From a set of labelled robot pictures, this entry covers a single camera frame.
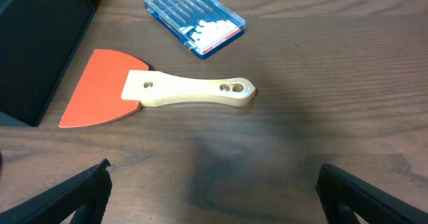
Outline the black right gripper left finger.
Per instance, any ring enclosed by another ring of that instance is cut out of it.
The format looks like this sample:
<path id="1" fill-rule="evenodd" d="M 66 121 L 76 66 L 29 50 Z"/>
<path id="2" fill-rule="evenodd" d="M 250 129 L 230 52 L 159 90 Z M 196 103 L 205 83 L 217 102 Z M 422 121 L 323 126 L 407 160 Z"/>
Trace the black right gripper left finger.
<path id="1" fill-rule="evenodd" d="M 2 223 L 101 223 L 112 190 L 107 159 L 1 213 Z"/>

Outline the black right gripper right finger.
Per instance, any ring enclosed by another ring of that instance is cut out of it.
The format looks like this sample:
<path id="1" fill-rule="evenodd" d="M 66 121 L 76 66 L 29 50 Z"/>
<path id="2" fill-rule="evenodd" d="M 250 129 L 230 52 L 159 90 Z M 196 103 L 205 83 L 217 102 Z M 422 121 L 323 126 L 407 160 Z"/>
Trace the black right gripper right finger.
<path id="1" fill-rule="evenodd" d="M 320 168 L 316 191 L 329 224 L 426 223 L 427 213 L 333 164 Z"/>

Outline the orange scraper wooden handle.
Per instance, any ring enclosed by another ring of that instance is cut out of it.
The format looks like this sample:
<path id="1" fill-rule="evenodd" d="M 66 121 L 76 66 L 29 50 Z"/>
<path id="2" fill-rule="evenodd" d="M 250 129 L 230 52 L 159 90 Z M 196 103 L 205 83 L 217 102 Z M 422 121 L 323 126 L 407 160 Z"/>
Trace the orange scraper wooden handle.
<path id="1" fill-rule="evenodd" d="M 245 106 L 255 96 L 245 78 L 202 80 L 150 70 L 138 58 L 95 49 L 60 120 L 61 128 L 95 126 L 130 115 L 142 107 L 186 102 Z"/>

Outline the blue precision screwdriver set case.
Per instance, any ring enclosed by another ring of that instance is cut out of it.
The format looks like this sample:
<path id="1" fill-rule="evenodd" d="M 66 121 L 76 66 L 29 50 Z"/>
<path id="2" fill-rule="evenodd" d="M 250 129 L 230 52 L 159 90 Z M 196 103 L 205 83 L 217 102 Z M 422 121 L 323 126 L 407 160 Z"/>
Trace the blue precision screwdriver set case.
<path id="1" fill-rule="evenodd" d="M 218 0 L 143 0 L 146 10 L 199 59 L 245 33 L 245 19 Z"/>

